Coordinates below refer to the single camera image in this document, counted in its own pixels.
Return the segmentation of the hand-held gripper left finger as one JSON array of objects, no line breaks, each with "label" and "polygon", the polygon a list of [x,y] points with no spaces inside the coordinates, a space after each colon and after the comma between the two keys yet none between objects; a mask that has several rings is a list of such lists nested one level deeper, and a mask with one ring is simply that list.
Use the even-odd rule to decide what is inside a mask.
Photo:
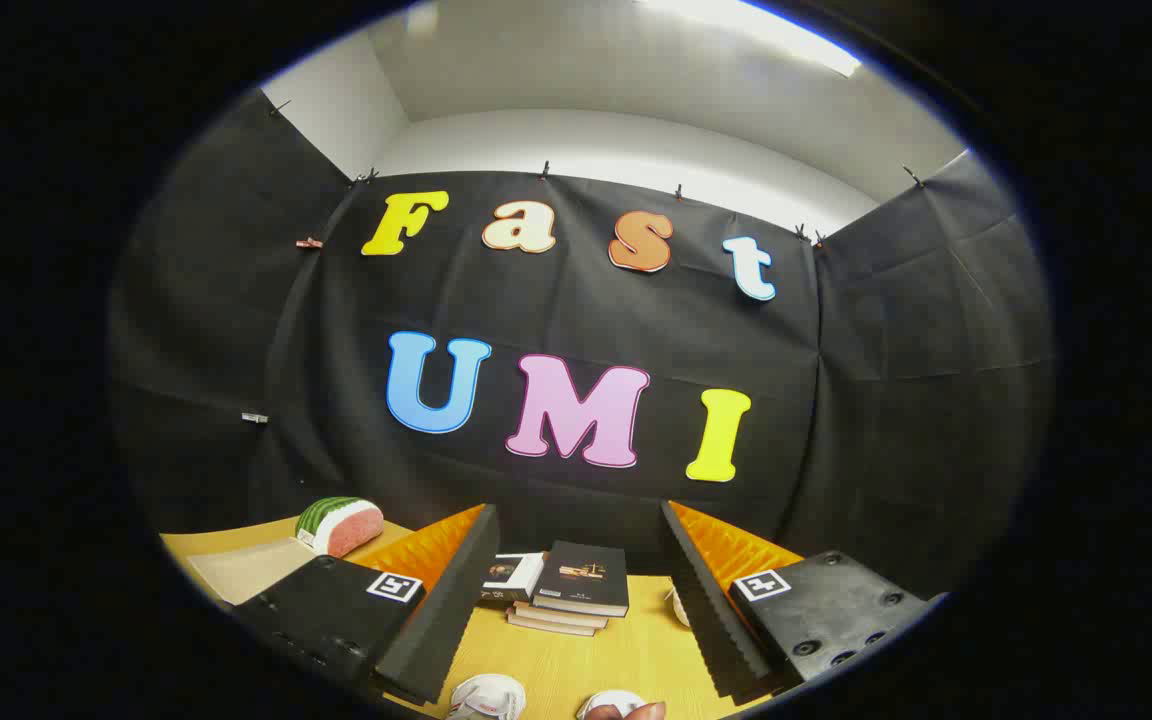
[{"label": "hand-held gripper left finger", "polygon": [[234,617],[347,691],[425,705],[442,692],[499,541],[495,506],[476,505],[361,562],[308,560]]}]

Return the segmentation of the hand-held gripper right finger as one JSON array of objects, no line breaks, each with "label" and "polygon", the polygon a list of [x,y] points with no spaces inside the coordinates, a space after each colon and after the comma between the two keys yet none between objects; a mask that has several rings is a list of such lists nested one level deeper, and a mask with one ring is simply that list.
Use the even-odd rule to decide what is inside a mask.
[{"label": "hand-held gripper right finger", "polygon": [[846,552],[799,556],[676,501],[660,503],[669,577],[717,694],[735,702],[838,674],[934,611]]}]

